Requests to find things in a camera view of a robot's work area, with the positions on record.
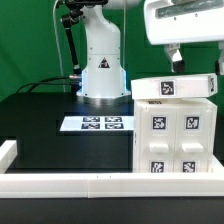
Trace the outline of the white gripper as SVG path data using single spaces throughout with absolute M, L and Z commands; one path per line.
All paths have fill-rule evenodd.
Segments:
M 152 45 L 168 44 L 164 50 L 174 73 L 185 69 L 179 44 L 222 41 L 215 73 L 224 75 L 224 0 L 146 0 L 144 21 Z

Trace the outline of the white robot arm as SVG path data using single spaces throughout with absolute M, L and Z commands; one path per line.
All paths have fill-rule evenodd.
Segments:
M 146 35 L 153 45 L 162 45 L 173 72 L 182 72 L 183 43 L 224 42 L 224 0 L 109 0 L 106 9 L 122 9 L 144 4 Z M 78 99 L 109 105 L 131 98 L 126 71 L 120 64 L 120 30 L 105 19 L 98 4 L 83 8 L 87 38 L 87 65 L 81 73 Z

